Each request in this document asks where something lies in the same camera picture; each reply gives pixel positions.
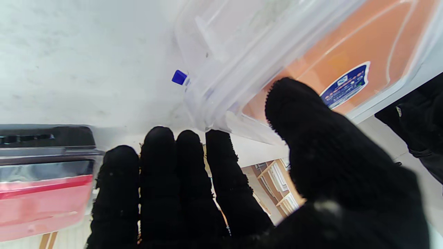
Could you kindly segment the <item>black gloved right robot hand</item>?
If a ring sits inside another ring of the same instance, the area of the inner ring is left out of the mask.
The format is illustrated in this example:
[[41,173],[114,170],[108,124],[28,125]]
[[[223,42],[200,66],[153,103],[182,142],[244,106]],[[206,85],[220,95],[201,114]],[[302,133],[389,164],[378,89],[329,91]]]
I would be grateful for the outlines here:
[[253,197],[230,134],[152,128],[141,153],[106,152],[86,249],[429,249],[416,174],[308,85],[285,77],[265,115],[289,147],[305,200],[275,226]]

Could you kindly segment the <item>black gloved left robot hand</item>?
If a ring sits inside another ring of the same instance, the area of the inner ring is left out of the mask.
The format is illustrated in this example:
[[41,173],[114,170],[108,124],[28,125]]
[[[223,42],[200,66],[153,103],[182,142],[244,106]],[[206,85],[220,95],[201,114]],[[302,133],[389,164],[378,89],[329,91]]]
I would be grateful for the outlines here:
[[439,74],[375,114],[440,183],[443,182],[442,89],[443,75]]

